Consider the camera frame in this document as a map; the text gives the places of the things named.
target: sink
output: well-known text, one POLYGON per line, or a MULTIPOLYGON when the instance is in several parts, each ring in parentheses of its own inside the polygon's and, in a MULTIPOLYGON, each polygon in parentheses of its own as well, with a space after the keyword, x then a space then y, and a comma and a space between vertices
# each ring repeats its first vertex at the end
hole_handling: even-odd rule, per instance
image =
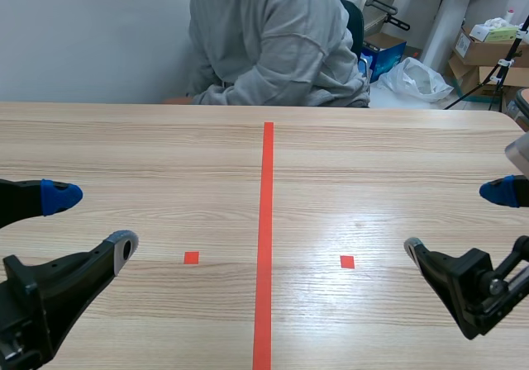
POLYGON ((465 19, 470 0, 444 0, 428 39, 421 61, 443 73, 452 46, 465 19))

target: metal bracket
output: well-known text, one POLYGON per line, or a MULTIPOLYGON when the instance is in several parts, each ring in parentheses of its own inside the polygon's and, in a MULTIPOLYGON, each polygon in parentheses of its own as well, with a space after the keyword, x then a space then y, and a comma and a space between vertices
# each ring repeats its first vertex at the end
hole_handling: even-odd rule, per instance
POLYGON ((529 30, 518 30, 518 32, 516 33, 516 38, 518 38, 519 40, 523 40, 525 38, 525 36, 527 36, 529 34, 529 30))

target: floor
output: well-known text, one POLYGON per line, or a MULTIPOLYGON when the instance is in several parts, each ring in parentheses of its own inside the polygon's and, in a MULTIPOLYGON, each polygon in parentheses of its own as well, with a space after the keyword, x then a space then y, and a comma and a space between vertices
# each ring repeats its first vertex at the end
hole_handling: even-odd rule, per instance
MULTIPOLYGON (((406 108, 413 110, 420 109, 432 109, 442 110, 449 106, 452 102, 457 100, 456 94, 451 94, 448 98, 438 103, 428 103, 416 99, 415 97, 401 95, 389 91, 388 89, 379 88, 377 83, 371 85, 371 108, 406 108)), ((460 102, 454 106, 453 110, 476 110, 476 111, 487 111, 489 107, 488 103, 474 103, 474 102, 460 102)))

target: wooden table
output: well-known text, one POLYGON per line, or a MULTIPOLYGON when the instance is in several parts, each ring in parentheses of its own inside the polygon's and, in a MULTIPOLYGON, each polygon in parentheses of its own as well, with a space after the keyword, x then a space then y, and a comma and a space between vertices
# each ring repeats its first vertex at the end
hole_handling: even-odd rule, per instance
POLYGON ((3 103, 0 176, 77 183, 85 199, 2 230, 0 257, 45 262, 124 228, 141 238, 48 369, 252 369, 265 121, 272 369, 527 368, 529 301, 469 342, 403 250, 417 236, 497 265, 529 232, 529 211, 478 195, 517 172, 503 150, 521 131, 506 116, 3 103))

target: red tape line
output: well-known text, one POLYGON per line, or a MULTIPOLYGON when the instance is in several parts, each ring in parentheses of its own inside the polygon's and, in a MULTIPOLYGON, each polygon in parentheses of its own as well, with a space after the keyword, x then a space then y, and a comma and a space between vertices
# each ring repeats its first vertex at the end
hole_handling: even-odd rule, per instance
POLYGON ((253 370, 272 368, 272 212, 274 203, 274 123, 266 122, 263 133, 263 165, 255 284, 253 370))

